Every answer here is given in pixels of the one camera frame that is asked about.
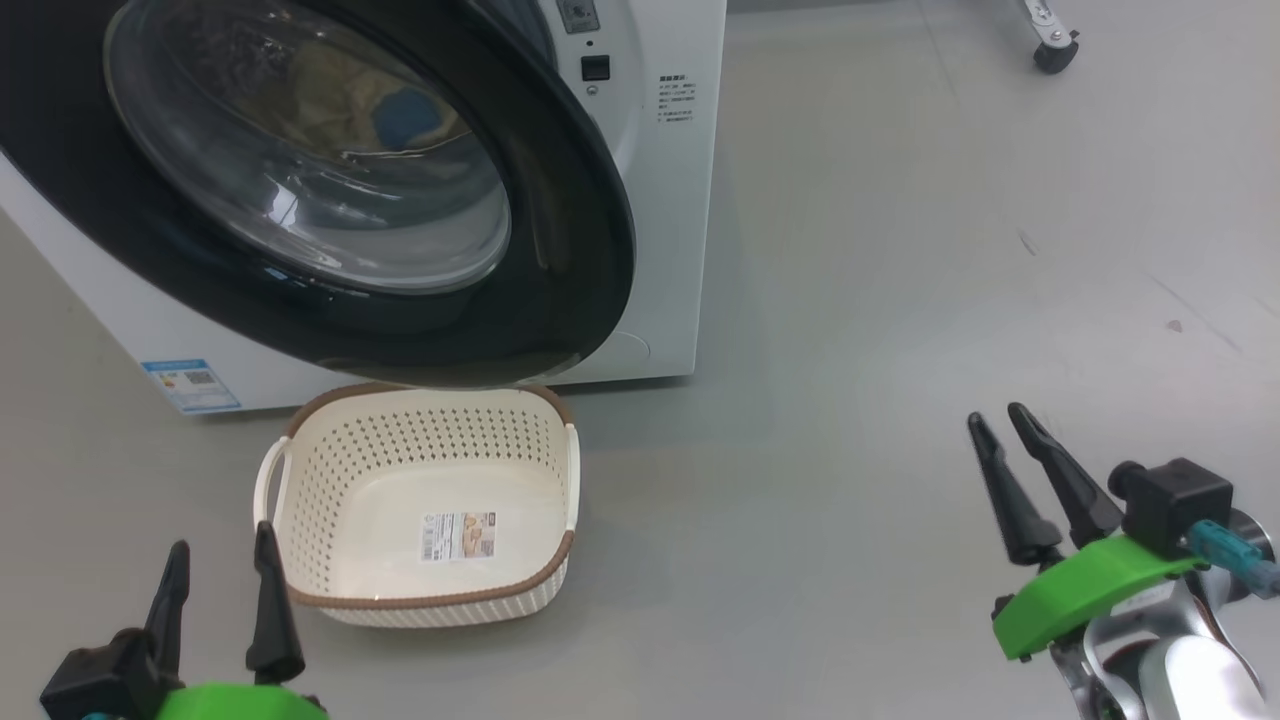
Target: basket handle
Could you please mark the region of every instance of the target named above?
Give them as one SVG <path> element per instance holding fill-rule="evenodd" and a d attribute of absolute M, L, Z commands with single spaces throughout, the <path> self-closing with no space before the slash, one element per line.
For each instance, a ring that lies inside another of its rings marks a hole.
<path fill-rule="evenodd" d="M 582 487 L 582 456 L 577 445 L 577 428 L 573 423 L 564 425 L 568 430 L 568 527 L 577 528 L 577 501 Z"/>
<path fill-rule="evenodd" d="M 257 482 L 253 483 L 253 527 L 256 528 L 262 520 L 270 521 L 271 509 L 268 507 L 268 498 L 270 498 L 271 492 L 271 475 L 275 474 L 275 466 L 279 465 L 280 457 L 284 457 L 289 448 L 289 436 L 284 436 L 275 441 L 275 445 L 266 451 L 266 457 L 262 459 L 262 465 L 257 469 Z"/>

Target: button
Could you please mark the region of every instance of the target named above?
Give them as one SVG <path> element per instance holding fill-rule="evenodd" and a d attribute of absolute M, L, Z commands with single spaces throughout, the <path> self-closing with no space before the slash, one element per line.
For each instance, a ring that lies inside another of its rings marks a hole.
<path fill-rule="evenodd" d="M 584 55 L 582 82 L 598 82 L 602 79 L 609 79 L 609 56 Z"/>

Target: robotic arm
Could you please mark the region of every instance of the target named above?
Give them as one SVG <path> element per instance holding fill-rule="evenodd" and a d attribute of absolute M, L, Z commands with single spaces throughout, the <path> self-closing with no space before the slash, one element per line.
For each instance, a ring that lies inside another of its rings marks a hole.
<path fill-rule="evenodd" d="M 102 647 L 68 653 L 40 694 L 49 720 L 328 720 L 316 698 L 282 687 L 306 664 L 270 523 L 257 525 L 253 566 L 261 575 L 257 625 L 244 653 L 253 684 L 186 687 L 178 679 L 191 551 L 177 542 L 146 626 L 120 630 Z"/>
<path fill-rule="evenodd" d="M 1079 552 L 1064 557 L 974 413 L 969 434 L 1009 560 L 1036 566 L 1020 592 L 996 600 L 1005 656 L 1043 651 L 1084 720 L 1270 719 L 1262 683 L 1217 620 L 1229 602 L 1280 589 L 1271 541 L 1231 507 L 1229 482 L 1188 460 L 1112 471 L 1125 512 L 1020 404 L 1018 436 L 1046 470 Z M 1112 534 L 1117 529 L 1124 534 Z"/>

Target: caster wheel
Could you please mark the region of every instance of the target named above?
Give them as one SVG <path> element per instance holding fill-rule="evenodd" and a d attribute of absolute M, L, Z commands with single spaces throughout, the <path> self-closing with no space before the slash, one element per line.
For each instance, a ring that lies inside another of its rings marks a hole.
<path fill-rule="evenodd" d="M 1075 54 L 1080 51 L 1080 44 L 1071 41 L 1066 47 L 1050 47 L 1041 42 L 1041 46 L 1036 49 L 1036 67 L 1039 68 L 1047 76 L 1056 76 L 1057 73 L 1066 69 L 1075 59 Z"/>

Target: blue label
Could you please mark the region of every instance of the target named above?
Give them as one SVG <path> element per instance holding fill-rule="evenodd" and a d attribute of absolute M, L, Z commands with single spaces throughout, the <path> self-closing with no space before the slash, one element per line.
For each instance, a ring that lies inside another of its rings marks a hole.
<path fill-rule="evenodd" d="M 241 404 L 204 360 L 142 363 L 169 402 L 186 415 L 238 410 Z"/>

